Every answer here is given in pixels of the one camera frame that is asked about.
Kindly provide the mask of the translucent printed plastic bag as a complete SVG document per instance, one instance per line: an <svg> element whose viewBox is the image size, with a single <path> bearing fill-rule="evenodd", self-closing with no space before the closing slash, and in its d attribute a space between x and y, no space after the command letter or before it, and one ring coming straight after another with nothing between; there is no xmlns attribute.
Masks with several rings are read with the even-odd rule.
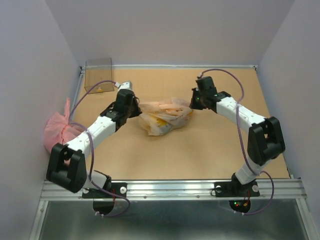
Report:
<svg viewBox="0 0 320 240"><path fill-rule="evenodd" d="M190 102L176 97L142 102L139 108L139 125L149 136L163 136L184 127L194 111L190 108Z"/></svg>

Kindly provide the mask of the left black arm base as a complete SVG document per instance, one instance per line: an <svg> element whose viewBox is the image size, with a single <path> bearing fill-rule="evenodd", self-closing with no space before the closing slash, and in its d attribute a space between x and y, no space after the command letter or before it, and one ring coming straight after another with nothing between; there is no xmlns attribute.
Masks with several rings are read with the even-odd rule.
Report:
<svg viewBox="0 0 320 240"><path fill-rule="evenodd" d="M127 186L126 182L113 181L111 176L102 173L100 171L94 170L92 172L93 181L100 186L102 189L121 197L127 197ZM83 188L82 188L82 198L83 199L115 199L116 197L99 190L90 182L87 178Z"/></svg>

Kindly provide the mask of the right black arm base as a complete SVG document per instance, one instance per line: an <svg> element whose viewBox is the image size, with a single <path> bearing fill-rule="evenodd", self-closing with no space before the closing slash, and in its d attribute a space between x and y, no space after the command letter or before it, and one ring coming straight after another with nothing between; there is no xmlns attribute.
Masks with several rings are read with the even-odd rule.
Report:
<svg viewBox="0 0 320 240"><path fill-rule="evenodd" d="M235 198L235 197L259 197L259 187L257 181L241 184L236 175L233 174L230 180L223 180L214 183L211 190L217 198Z"/></svg>

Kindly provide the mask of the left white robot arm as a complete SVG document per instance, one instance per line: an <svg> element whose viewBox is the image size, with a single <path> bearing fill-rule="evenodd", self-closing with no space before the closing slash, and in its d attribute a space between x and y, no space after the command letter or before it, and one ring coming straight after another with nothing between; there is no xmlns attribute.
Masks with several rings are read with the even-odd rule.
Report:
<svg viewBox="0 0 320 240"><path fill-rule="evenodd" d="M49 158L46 179L72 193L83 188L94 188L100 197L111 193L111 184L103 173L86 168L86 158L94 162L94 150L106 138L117 132L127 119L141 114L135 93L131 89L119 89L116 99L95 122L79 136L65 144L53 146Z"/></svg>

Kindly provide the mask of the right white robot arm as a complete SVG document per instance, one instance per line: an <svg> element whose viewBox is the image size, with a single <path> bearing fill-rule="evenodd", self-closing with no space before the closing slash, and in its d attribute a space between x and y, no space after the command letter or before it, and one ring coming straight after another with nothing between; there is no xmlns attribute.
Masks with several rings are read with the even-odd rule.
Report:
<svg viewBox="0 0 320 240"><path fill-rule="evenodd" d="M212 110L235 123L239 133L244 131L247 134L245 164L235 173L236 179L230 182L231 192L242 195L248 190L248 183L285 151L280 121L273 116L267 118L252 112L225 91L218 92L210 76L198 78L196 84L197 87L192 89L192 109Z"/></svg>

